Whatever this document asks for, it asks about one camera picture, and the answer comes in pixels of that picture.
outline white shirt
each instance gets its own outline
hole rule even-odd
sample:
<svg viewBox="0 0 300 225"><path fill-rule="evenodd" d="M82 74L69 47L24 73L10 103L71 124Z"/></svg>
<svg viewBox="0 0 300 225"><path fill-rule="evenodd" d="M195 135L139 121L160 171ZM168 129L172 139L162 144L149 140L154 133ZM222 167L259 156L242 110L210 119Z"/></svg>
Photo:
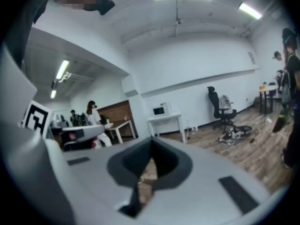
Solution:
<svg viewBox="0 0 300 225"><path fill-rule="evenodd" d="M92 125L98 125L97 122L101 120L96 108L92 109L92 114L88 115L88 120Z"/></svg>

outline black office chair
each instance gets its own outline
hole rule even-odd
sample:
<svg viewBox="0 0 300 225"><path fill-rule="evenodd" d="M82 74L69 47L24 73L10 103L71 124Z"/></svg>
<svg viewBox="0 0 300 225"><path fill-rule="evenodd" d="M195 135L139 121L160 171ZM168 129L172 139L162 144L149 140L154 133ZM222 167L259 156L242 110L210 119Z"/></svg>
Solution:
<svg viewBox="0 0 300 225"><path fill-rule="evenodd" d="M209 91L208 96L210 98L210 101L211 101L211 103L213 104L213 106L215 108L214 117L216 119L220 119L220 121L216 125L214 125L212 128L215 129L215 128L220 127L220 126L224 126L224 131L225 131L226 126L234 127L233 122L231 121L231 119L233 119L236 116L237 111L234 109L232 111L232 113L225 114L225 111L229 110L229 108L221 109L219 107L219 97L218 97L218 94L215 92L215 88L214 87L208 87L208 91Z"/></svg>

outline wooden floor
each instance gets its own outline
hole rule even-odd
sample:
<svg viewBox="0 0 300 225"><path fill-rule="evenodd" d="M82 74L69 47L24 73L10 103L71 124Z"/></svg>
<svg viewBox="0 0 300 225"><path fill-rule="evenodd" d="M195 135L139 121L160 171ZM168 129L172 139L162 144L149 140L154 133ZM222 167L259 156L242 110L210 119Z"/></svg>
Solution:
<svg viewBox="0 0 300 225"><path fill-rule="evenodd" d="M261 115L256 108L249 108L239 113L233 120L237 126L248 125L253 128L251 136L234 145L224 145L218 141L222 129L212 129L212 126L202 127L195 135L189 134L188 144L208 149L223 157L255 176L273 194L279 188L290 182L292 171L286 168L281 161L281 152L287 143L292 130L293 122L286 125L279 134L271 131L280 112L280 104L276 103L274 112L270 115ZM269 117L272 123L266 123ZM162 135L162 137L182 141L180 133ZM142 205L151 200L151 185L157 179L156 167L151 161L143 174L144 182L139 184L140 202Z"/></svg>

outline office room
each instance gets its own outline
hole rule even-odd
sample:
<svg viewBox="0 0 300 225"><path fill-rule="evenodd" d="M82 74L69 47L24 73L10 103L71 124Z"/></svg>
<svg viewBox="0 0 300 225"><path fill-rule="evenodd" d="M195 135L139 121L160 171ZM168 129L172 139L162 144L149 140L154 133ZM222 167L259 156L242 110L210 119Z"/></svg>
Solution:
<svg viewBox="0 0 300 225"><path fill-rule="evenodd" d="M23 56L7 41L14 64L3 71L16 78L0 79L15 94L1 106L18 108L3 120L48 154L41 167L50 163L64 206L87 224L108 218L87 219L86 206L118 224L267 217L300 162L299 37L283 4L72 2L34 13Z"/></svg>

